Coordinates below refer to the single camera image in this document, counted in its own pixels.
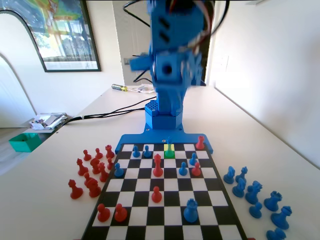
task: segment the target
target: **black square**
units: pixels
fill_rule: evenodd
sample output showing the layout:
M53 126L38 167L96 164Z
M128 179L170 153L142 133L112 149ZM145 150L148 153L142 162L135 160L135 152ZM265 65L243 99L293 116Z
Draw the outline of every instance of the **black square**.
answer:
M103 203L106 208L115 207L117 205L119 195L119 191L108 191L103 195L101 203Z
M235 215L231 212L228 206L214 206L213 207L216 220L219 225L235 225Z
M165 190L165 180L161 178L151 179L150 180L150 191L154 190L154 187L159 187L160 191Z
M190 178L178 178L179 191L193 191L192 183Z
M205 185L208 191L221 191L222 188L217 178L205 178Z
M151 168L140 168L138 173L138 179L150 179L151 171Z
M146 236L146 226L128 226L126 240L144 240Z
M149 191L135 191L132 207L147 207L149 203Z
M121 192L134 192L136 190L137 179L124 179Z
M158 206L148 207L146 224L148 226L164 225L165 224L165 208L158 207Z
M212 206L208 191L194 191L193 194L198 206Z
M164 226L164 239L183 240L184 231L182 229L182 226Z
M177 169L176 168L165 168L163 169L163 174L165 179L176 179Z
M185 219L185 216L184 216L184 210L186 209L186 206L181 206L180 207L180 210L181 210L181 219L182 219L182 225L200 225L200 221L199 221L199 217L197 218L197 220L195 222L188 222L186 219Z
M180 206L180 198L178 191L164 191L163 195L165 207Z
M203 240L223 240L219 226L201 226Z

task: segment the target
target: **blue pawn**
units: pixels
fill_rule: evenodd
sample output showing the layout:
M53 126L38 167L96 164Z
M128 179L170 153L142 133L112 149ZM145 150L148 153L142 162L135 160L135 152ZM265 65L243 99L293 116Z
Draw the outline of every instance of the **blue pawn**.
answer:
M186 169L186 166L187 166L187 164L183 161L183 162L181 163L181 167L179 168L179 174L180 174L181 176L187 175L188 170Z
M254 206L249 207L249 213L252 217L259 219L261 218L261 210L262 204L260 202L257 202Z
M183 211L183 216L188 223L194 223L198 219L197 212L198 203L190 198L186 203L186 208Z
M138 146L134 146L134 147L133 147L133 156L134 156L135 158L140 157L140 152L138 151Z
M287 236L284 233L284 231L282 231L280 228L276 228L274 231L272 230L268 230L266 232L266 238L268 240L283 240L285 239Z
M284 206L283 208L281 208L280 213L272 213L271 214L271 221L278 228L286 230L289 228L289 223L287 222L286 217L290 216L291 214L292 214L291 207Z
M247 192L245 194L245 199L250 203L250 204L256 204L258 202L258 192L262 189L262 185L257 181L253 186L252 186L252 191Z
M120 164L117 162L114 166L115 166L114 175L115 175L117 178L122 177L123 174L124 174L124 170L123 170L122 168L120 168Z
M196 153L195 152L192 153L192 158L189 160L190 165L194 166L196 164L197 162L196 158L197 158Z
M276 191L271 192L270 195L271 197L266 198L263 203L267 209L269 209L270 211L276 212L279 209L278 202L282 200L282 195Z
M144 153L143 153L143 156L145 157L145 158L151 158L151 152L149 151L149 146L148 145L146 145L145 147L144 147Z
M237 185L237 186L234 186L234 187L232 188L232 192L233 192L233 194L234 194L236 197L242 198L242 197L245 195L245 192L244 192L245 188L246 188L246 183L245 183L245 181L240 177L240 178L238 179L238 185Z
M234 183L234 176L235 176L235 169L232 166L229 166L228 168L228 173L226 175L223 176L223 180L227 183L227 184L233 184Z
M244 180L244 182L246 183L247 180L245 179L245 174L246 174L247 172L248 172L247 167L246 167L246 166L243 167L243 168L241 169L240 175L235 176L235 181L238 182L238 179L239 179L239 178L242 178L242 179Z

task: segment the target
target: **green box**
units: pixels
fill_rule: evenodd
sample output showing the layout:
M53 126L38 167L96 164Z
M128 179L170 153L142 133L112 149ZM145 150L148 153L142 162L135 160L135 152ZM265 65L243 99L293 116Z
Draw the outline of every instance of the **green box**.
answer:
M22 133L9 140L9 143L16 152L31 153L42 144L37 133Z

